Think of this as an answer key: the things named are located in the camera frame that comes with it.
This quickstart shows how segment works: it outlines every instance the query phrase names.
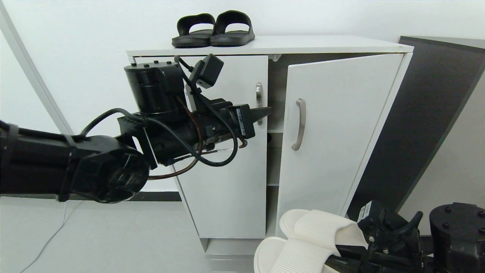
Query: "open cabinet door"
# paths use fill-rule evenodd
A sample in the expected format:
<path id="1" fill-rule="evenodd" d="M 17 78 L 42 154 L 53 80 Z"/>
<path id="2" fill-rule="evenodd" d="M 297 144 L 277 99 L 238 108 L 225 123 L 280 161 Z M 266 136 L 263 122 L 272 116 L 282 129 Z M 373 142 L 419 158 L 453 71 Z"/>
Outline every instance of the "open cabinet door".
<path id="1" fill-rule="evenodd" d="M 251 108 L 267 106 L 268 57 L 219 58 L 224 61 L 221 74 L 214 87 L 202 94 L 211 100 L 224 98 L 234 104 L 246 103 Z M 183 59 L 195 64 L 201 58 Z M 261 93 L 261 103 L 258 103 L 257 92 Z M 267 118 L 260 124 L 254 123 L 254 130 L 256 136 L 247 140 L 247 147 L 238 149 L 228 165 L 217 168 L 199 162 L 192 170 L 178 176 L 181 193 L 201 238 L 258 239 L 266 234 Z M 203 156 L 221 162 L 229 157 L 232 147 L 232 140 L 228 140 L 215 147 L 227 150 Z M 175 169 L 183 169 L 192 160 L 176 163 Z"/>
<path id="2" fill-rule="evenodd" d="M 402 58 L 383 54 L 288 67 L 277 220 L 296 208 L 345 215 Z M 282 236 L 279 227 L 276 235 Z"/>

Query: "label sticker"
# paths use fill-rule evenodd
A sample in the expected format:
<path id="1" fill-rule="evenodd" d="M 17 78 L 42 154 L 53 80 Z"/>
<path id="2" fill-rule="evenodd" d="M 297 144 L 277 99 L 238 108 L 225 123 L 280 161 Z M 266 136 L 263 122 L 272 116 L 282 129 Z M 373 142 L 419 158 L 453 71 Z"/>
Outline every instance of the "label sticker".
<path id="1" fill-rule="evenodd" d="M 241 134 L 246 135 L 246 130 L 244 129 L 243 115 L 241 114 L 241 109 L 237 108 L 236 113 L 238 114 L 239 128 L 241 129 Z"/>
<path id="2" fill-rule="evenodd" d="M 360 220 L 365 219 L 367 216 L 369 216 L 369 213 L 371 212 L 371 206 L 372 206 L 372 201 L 370 201 L 360 209 L 359 218 L 357 219 L 357 222 L 360 222 Z"/>

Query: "floor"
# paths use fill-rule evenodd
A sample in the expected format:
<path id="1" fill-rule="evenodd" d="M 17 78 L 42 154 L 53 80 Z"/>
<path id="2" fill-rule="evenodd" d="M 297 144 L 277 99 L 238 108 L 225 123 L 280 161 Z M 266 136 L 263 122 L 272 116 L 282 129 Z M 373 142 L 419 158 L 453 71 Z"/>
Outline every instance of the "floor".
<path id="1" fill-rule="evenodd" d="M 0 198 L 2 273 L 19 273 L 62 224 L 64 204 Z M 25 273 L 209 273 L 182 202 L 68 201 L 67 222 Z"/>

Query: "cabinet door handle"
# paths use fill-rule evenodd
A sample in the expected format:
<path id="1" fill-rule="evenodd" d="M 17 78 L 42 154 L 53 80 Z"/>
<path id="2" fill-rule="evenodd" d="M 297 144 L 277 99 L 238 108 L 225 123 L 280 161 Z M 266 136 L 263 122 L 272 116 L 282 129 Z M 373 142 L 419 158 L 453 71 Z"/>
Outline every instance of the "cabinet door handle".
<path id="1" fill-rule="evenodd" d="M 291 146 L 294 151 L 300 149 L 303 141 L 303 134 L 305 133 L 305 123 L 307 121 L 307 104 L 303 99 L 297 99 L 296 105 L 300 109 L 300 127 L 298 128 L 298 137 L 296 138 L 296 143 Z"/>
<path id="2" fill-rule="evenodd" d="M 256 107 L 263 107 L 263 85 L 256 83 Z M 263 125 L 263 119 L 258 120 L 258 125 Z"/>

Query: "cabinet hinge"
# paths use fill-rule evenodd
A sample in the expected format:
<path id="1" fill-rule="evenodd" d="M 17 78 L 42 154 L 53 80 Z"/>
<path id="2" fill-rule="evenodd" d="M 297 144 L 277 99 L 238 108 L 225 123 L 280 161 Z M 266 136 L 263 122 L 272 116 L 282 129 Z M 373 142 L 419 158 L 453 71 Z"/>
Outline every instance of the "cabinet hinge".
<path id="1" fill-rule="evenodd" d="M 269 54 L 268 59 L 273 60 L 273 62 L 277 62 L 281 57 L 281 54 Z"/>

